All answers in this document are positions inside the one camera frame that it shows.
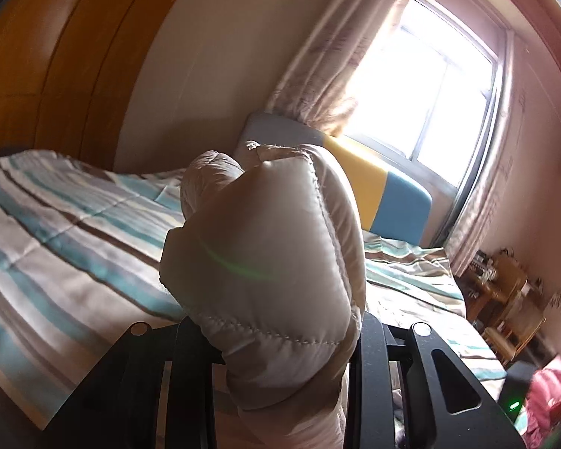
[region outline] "curtain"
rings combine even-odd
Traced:
[[[519,139],[519,129],[518,133],[512,130],[517,126],[510,126],[514,106],[515,46],[515,34],[507,31],[503,87],[489,146],[476,182],[444,246],[457,276],[464,273],[488,233],[513,166]]]
[[[346,85],[375,37],[386,39],[409,0],[332,0],[266,111],[338,136],[355,109]]]

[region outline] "stitching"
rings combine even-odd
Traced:
[[[309,163],[309,166],[311,167],[311,171],[313,172],[312,174],[310,174],[310,179],[314,184],[314,188],[316,190],[316,199],[318,200],[318,207],[320,208],[320,212],[322,213],[324,224],[326,225],[328,236],[330,237],[330,241],[332,243],[334,258],[338,268],[338,274],[341,277],[341,282],[343,283],[345,294],[349,299],[349,305],[351,307],[355,307],[356,305],[355,300],[353,299],[353,289],[351,287],[349,276],[347,275],[347,268],[345,267],[341,244],[338,241],[334,223],[330,219],[330,214],[328,213],[326,202],[324,201],[324,197],[320,189],[320,182],[318,174],[316,173],[316,165],[312,159],[312,155],[308,151],[305,151],[305,157],[307,162]]]
[[[275,332],[270,332],[270,331],[262,331],[261,329],[258,329],[256,327],[253,326],[247,326],[245,324],[239,323],[237,321],[232,321],[232,320],[226,320],[226,319],[222,319],[220,317],[214,317],[211,315],[206,315],[206,314],[196,314],[196,317],[202,317],[204,319],[208,319],[216,324],[220,324],[221,326],[229,326],[229,327],[233,327],[233,328],[240,328],[240,329],[245,329],[247,331],[250,332],[254,332],[254,333],[258,333],[258,334],[264,334],[266,336],[272,336],[272,337],[279,337],[281,339],[290,341],[290,342],[294,342],[297,344],[304,344],[304,345],[320,345],[320,344],[324,344],[324,345],[328,345],[328,346],[338,346],[339,344],[341,344],[341,341],[318,341],[318,340],[306,340],[306,339],[294,339],[292,337],[289,336],[284,336],[282,334],[278,334]]]

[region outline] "wooden chair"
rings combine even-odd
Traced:
[[[515,260],[511,257],[499,254],[493,257],[493,261],[499,272],[499,276],[494,282],[483,282],[478,275],[469,270],[466,273],[466,277],[480,291],[480,296],[467,311],[467,320],[471,323],[477,319],[489,300],[496,300],[503,304],[505,306],[503,312],[506,313],[508,304],[516,298],[528,280],[527,274],[516,265]]]
[[[519,306],[514,306],[505,318],[503,331],[487,327],[482,337],[506,366],[526,347],[545,320],[543,312],[522,297]]]

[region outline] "window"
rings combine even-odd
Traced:
[[[349,84],[359,104],[347,134],[454,198],[488,130],[497,64],[436,2],[410,0],[401,27],[384,48],[372,43]]]

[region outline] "striped duvet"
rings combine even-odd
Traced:
[[[159,282],[166,233],[184,221],[182,173],[119,175],[49,151],[0,159],[0,414],[14,426],[43,429],[130,324],[183,319]],[[398,326],[429,322],[496,396],[503,369],[457,314],[446,259],[381,239],[366,249],[368,309]],[[219,388],[217,425],[238,431],[219,445],[258,445]]]

